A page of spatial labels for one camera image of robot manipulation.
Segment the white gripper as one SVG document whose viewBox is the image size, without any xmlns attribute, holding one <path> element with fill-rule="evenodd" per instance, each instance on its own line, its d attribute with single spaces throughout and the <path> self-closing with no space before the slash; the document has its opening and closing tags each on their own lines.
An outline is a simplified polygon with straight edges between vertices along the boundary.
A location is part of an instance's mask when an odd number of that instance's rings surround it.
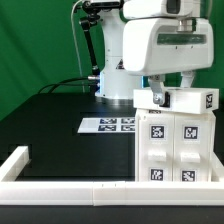
<svg viewBox="0 0 224 224">
<path fill-rule="evenodd" d="M 148 77 L 153 102 L 165 103 L 167 73 L 181 73 L 182 88 L 190 88 L 197 70 L 214 59 L 213 31 L 205 19 L 196 20 L 193 33 L 178 32 L 175 19 L 140 19 L 126 23 L 123 32 L 123 64 L 134 75 Z"/>
</svg>

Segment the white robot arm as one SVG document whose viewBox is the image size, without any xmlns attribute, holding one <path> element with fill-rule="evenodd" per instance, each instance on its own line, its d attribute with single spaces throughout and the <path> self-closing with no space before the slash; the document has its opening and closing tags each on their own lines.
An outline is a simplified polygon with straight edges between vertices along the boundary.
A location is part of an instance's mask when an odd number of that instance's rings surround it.
<svg viewBox="0 0 224 224">
<path fill-rule="evenodd" d="M 213 30 L 203 15 L 204 0 L 91 0 L 91 4 L 123 10 L 124 68 L 149 78 L 158 105 L 166 102 L 166 74 L 192 72 L 213 63 Z"/>
</svg>

